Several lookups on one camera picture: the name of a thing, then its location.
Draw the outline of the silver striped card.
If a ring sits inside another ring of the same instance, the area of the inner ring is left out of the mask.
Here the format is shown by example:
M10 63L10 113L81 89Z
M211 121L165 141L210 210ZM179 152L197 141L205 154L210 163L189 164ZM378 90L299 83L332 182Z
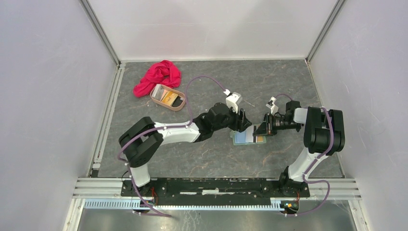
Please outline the silver striped card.
M256 143L257 142L257 136L253 135L256 129L257 129L257 126L252 125L245 130L245 142L246 143Z

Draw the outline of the green card holder wallet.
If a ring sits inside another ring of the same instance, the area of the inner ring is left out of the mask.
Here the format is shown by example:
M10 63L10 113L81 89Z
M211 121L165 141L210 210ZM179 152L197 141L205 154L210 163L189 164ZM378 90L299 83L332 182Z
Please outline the green card holder wallet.
M263 143L246 143L245 142L245 131L244 132L231 131L229 136L232 138L233 145L235 145L235 146L237 146L237 145L263 144Z

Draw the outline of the pink oval card tray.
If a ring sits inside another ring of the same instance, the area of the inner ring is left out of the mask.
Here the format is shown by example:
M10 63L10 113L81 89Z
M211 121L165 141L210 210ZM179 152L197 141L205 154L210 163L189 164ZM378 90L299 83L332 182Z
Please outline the pink oval card tray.
M165 86L165 85L162 85L162 87L163 87L163 91L162 91L162 93L164 94L166 91L173 91L173 92L175 92L175 93L177 93L179 96L177 97L177 99L176 99L176 101L173 103L173 105L172 106L168 106L168 105L165 105L165 104L163 104L162 102L161 102L161 98L158 98L158 99L156 99L156 98L153 98L152 96L151 96L151 92L153 91L151 91L150 92L150 98L153 100L153 102L154 103L156 103L156 104L158 104L158 105L160 105L160 106L162 106L162 107L165 107L165 108L167 108L167 109L169 109L169 110L171 110L171 111L180 111L182 108L183 108L183 106L185 105L185 98L186 98L186 96L185 96L185 94L183 93L183 92L181 92L181 91L178 91L178 90L175 90L175 89L172 89L172 88L170 88L170 87L168 87L168 86Z

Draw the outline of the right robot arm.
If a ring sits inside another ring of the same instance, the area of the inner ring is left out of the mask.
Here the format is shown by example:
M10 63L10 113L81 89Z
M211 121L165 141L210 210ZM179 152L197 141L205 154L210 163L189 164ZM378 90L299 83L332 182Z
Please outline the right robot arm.
M266 113L253 136L274 136L280 130L304 129L304 148L297 159L280 174L278 191L283 196L305 191L310 173L326 158L340 152L345 145L344 114L341 110L301 107L299 101L286 103L285 113L278 112L275 98L268 102Z

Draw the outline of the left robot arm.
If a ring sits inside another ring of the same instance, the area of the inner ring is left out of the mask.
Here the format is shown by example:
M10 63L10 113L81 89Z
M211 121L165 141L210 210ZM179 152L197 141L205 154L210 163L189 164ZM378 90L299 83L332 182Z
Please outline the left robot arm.
M224 103L216 103L207 112L183 123L165 124L154 122L149 116L143 117L118 139L132 189L139 196L146 196L151 191L147 163L159 147L179 142L202 142L224 128L244 132L251 125L244 109L234 112Z

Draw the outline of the gold card in tray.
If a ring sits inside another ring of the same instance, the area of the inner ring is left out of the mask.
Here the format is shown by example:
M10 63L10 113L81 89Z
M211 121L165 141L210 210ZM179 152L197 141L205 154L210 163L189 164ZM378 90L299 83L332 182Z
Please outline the gold card in tray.
M173 103L176 101L178 94L173 91L166 91L162 98L161 102L165 105L172 106Z

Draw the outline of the stack of upright cards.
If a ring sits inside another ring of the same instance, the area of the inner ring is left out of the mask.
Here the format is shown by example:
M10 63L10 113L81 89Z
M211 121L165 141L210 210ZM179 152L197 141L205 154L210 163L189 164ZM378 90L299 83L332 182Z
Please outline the stack of upright cards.
M158 99L158 98L161 98L162 97L162 91L163 91L164 89L163 89L163 87L162 87L162 85L161 84L157 84L155 87L154 87L154 89L153 89L153 91L151 92L151 96L153 97L153 98L156 98L156 99Z

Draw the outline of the red crumpled cloth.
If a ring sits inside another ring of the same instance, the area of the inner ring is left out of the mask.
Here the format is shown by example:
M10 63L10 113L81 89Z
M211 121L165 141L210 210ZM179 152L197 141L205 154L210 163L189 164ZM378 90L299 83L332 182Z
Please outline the red crumpled cloth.
M157 84L170 88L177 88L181 84L181 71L169 60L153 64L145 73L143 78L133 88L135 97L140 98L150 94Z

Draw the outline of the aluminium frame rail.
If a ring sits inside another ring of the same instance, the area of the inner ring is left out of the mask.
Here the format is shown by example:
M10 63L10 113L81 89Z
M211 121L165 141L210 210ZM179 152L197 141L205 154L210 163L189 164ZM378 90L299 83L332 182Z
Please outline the aluminium frame rail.
M310 186L310 196L303 197L303 201L355 201L361 200L361 194L353 179L329 179L331 188L325 183ZM91 209L131 209L149 210L135 195L125 196L125 189L121 179L91 179L79 178L73 194L73 199L84 200L84 208ZM232 192L216 192L205 190L198 192L176 193L159 197L158 205L154 209L163 212L167 210L226 210L226 211L283 211L282 203L291 201L291 197L261 196L254 192L237 194Z

